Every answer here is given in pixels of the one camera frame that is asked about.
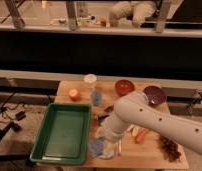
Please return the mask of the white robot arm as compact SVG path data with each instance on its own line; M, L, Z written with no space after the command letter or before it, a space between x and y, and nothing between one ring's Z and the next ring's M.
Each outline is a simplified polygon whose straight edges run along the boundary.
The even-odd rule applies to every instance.
M117 143L131 124L153 130L202 155L202 123L150 107L147 96L137 90L114 103L113 112L102 122L96 135Z

